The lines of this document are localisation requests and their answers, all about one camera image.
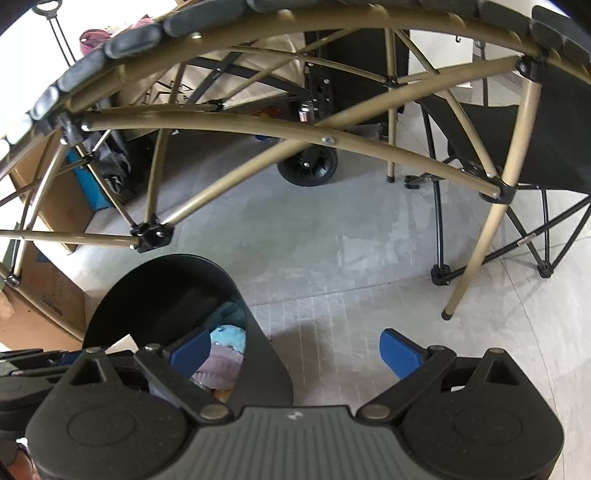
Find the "bolt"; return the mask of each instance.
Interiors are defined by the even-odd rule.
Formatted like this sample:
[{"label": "bolt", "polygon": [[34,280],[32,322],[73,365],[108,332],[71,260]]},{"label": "bolt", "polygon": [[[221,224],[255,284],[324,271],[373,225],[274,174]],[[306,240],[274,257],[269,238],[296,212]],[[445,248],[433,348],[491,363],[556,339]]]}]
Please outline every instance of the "bolt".
[{"label": "bolt", "polygon": [[144,347],[148,352],[159,352],[162,348],[159,343],[149,343]]},{"label": "bolt", "polygon": [[361,415],[368,420],[383,420],[390,415],[390,409],[380,403],[370,403],[361,409]]},{"label": "bolt", "polygon": [[228,407],[221,403],[210,403],[205,405],[199,414],[205,420],[221,420],[229,415]]}]

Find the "handle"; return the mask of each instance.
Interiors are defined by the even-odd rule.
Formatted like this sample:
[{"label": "handle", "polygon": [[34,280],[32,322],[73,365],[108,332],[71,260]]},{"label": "handle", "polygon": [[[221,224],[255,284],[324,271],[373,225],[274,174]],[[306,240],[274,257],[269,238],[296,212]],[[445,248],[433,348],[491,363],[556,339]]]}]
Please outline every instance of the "handle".
[{"label": "handle", "polygon": [[[35,4],[35,6],[32,8],[32,10],[37,15],[41,15],[42,17],[45,17],[46,19],[51,20],[52,18],[57,17],[57,11],[60,9],[62,1],[63,0],[39,0]],[[55,8],[52,8],[51,10],[44,10],[42,8],[39,8],[39,5],[52,4],[52,3],[56,3],[57,6]]]}]

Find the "tile floor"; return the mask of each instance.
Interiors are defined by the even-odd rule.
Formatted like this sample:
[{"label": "tile floor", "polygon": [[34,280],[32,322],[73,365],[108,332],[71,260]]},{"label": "tile floor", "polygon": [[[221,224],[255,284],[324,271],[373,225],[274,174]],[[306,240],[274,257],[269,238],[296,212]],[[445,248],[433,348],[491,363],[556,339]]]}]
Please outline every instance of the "tile floor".
[{"label": "tile floor", "polygon": [[[490,89],[492,105],[518,99],[519,87],[509,79],[492,79]],[[464,95],[477,102],[480,85]],[[398,145],[427,154],[422,123],[417,107],[408,105]],[[435,134],[442,155],[445,141],[439,131]],[[240,135],[182,132],[173,137],[159,212],[164,216],[264,148]],[[161,250],[138,255],[81,247],[53,260],[88,293],[89,315],[117,279],[152,257],[189,252],[218,262],[272,337],[301,404],[346,403],[356,409],[390,386],[396,379],[378,355],[385,327],[465,356],[503,347],[567,432],[553,478],[591,478],[591,225],[550,280],[538,276],[524,248],[488,264],[453,320],[444,322],[439,314],[452,287],[435,287],[427,276],[435,260],[430,186],[409,191],[401,181],[388,184],[385,165],[372,158],[340,152],[339,162],[334,180],[313,189],[286,183],[271,167],[191,216]],[[410,171],[398,169],[399,177],[405,173]],[[478,237],[487,205],[474,192],[448,182],[441,187],[446,258],[452,267],[460,266]],[[526,228],[541,220],[536,195],[521,192],[515,202]],[[576,197],[552,192],[551,214]],[[140,218],[142,199],[128,208]],[[564,243],[571,229],[572,223],[558,227],[553,245]],[[88,229],[127,230],[112,209],[97,213]],[[494,246],[515,237],[506,222]]]}]

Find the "gold metal frame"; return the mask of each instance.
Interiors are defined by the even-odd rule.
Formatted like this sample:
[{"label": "gold metal frame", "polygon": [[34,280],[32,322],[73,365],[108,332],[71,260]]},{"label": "gold metal frame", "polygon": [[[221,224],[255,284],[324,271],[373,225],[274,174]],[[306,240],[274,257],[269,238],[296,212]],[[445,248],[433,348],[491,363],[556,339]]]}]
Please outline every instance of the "gold metal frame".
[{"label": "gold metal frame", "polygon": [[[399,86],[394,89],[388,84],[388,79],[380,75],[344,64],[317,59],[307,54],[317,47],[342,38],[344,35],[358,28],[383,29],[387,53],[385,61],[389,78],[392,78],[396,72],[394,35],[397,35],[415,56],[417,56],[426,68],[426,72],[397,79]],[[163,225],[170,227],[177,225],[188,215],[191,215],[197,209],[222,195],[233,186],[250,178],[264,168],[297,154],[310,144],[330,144],[341,150],[380,158],[387,162],[389,177],[394,176],[394,165],[398,163],[415,167],[443,179],[449,179],[472,190],[496,198],[500,194],[500,189],[494,183],[423,155],[396,147],[397,108],[405,103],[423,98],[432,93],[441,92],[472,142],[488,177],[497,176],[490,156],[488,156],[459,102],[453,97],[449,89],[461,83],[514,70],[519,57],[486,60],[436,70],[417,46],[404,34],[403,30],[410,29],[435,31],[475,38],[531,56],[537,56],[541,53],[539,46],[529,38],[519,37],[513,32],[484,24],[478,20],[461,19],[445,12],[397,7],[386,8],[380,5],[334,5],[331,7],[302,9],[294,12],[282,10],[271,14],[247,17],[241,22],[214,28],[199,35],[190,35],[171,40],[155,48],[148,54],[121,60],[114,66],[88,80],[85,85],[71,94],[64,96],[60,100],[59,106],[65,107],[72,113],[79,113],[83,129],[105,132],[100,142],[105,141],[112,129],[158,129],[158,140],[148,182],[147,204],[144,215],[145,222],[150,222],[156,218],[157,198],[165,152],[170,132],[173,129],[261,134],[281,138],[283,141],[216,180],[209,187],[195,195],[175,212],[162,220]],[[239,45],[254,41],[257,38],[311,30],[337,31],[313,44],[307,45],[295,53]],[[269,68],[261,70],[227,93],[222,99],[222,102],[226,102],[249,85],[272,74],[275,70],[293,60],[317,63],[329,68],[353,73],[387,85],[388,91],[347,110],[336,113],[330,118],[317,122],[315,125],[213,111],[216,109],[215,105],[176,104],[176,92],[183,77],[185,62],[193,57],[215,50],[278,57],[277,61],[273,62]],[[568,59],[561,58],[555,51],[550,52],[548,62],[585,82],[591,83],[587,68],[575,64]],[[147,77],[150,77],[156,82],[158,78],[176,64],[179,64],[180,68],[177,71],[168,104],[135,106],[133,104],[136,103],[136,99],[136,101],[131,102],[131,106],[127,107],[110,108],[101,111],[86,111],[98,100],[113,95],[126,85],[132,85]],[[524,80],[524,95],[519,106],[511,149],[506,161],[505,170],[502,173],[502,179],[508,185],[514,185],[519,178],[535,120],[539,97],[540,86],[529,80]],[[347,127],[361,123],[386,111],[388,112],[389,119],[387,144],[343,132]],[[13,146],[8,154],[8,158],[4,161],[4,169],[0,171],[0,177],[9,173],[10,169],[14,168],[35,145],[42,141],[44,136],[43,133],[34,128],[18,145]],[[31,230],[32,222],[34,222],[34,218],[38,212],[38,205],[42,201],[47,188],[51,185],[52,179],[60,173],[64,173],[88,162],[89,155],[84,147],[77,145],[76,148],[81,156],[79,162],[60,168],[61,161],[59,159],[63,159],[62,157],[65,155],[64,152],[67,151],[67,147],[59,145],[55,151],[48,152],[48,154],[54,155],[54,161],[52,161],[42,179],[35,179],[29,185],[0,200],[0,206],[2,206],[17,196],[28,193],[28,200],[25,201],[25,209],[28,209],[29,202],[32,199],[32,211],[28,214],[25,212],[23,217],[23,220],[28,220],[21,222],[24,226],[20,227],[17,231],[0,231],[0,237],[17,238],[25,242],[39,240],[80,245],[137,248],[140,242],[134,236],[36,232]],[[104,179],[100,177],[96,169],[92,166],[92,163],[89,163],[87,167],[119,213],[132,228],[136,228],[137,224],[127,213],[117,195],[109,189]],[[506,205],[493,205],[491,207],[482,235],[462,279],[458,283],[443,312],[444,316],[450,317],[456,310],[459,301],[461,301],[461,298],[482,263],[484,254],[506,209]],[[12,272],[9,272],[4,267],[0,268],[0,275],[7,278],[11,273],[18,274],[19,270],[20,267],[17,262],[16,265],[13,265]],[[34,303],[51,320],[62,325],[67,331],[80,338],[80,332],[73,332],[72,326],[67,325],[63,319],[56,319],[56,315],[53,312],[47,312],[47,308],[39,305],[37,300],[31,295],[26,292],[21,292],[21,294]]]}]

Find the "black wheel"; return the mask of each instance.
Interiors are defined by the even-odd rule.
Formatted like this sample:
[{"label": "black wheel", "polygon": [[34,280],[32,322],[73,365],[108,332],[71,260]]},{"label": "black wheel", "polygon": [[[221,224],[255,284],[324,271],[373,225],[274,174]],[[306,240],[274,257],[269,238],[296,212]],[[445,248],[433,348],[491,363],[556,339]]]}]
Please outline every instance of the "black wheel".
[{"label": "black wheel", "polygon": [[298,187],[316,187],[332,178],[339,165],[334,148],[313,145],[277,164],[277,170]]}]

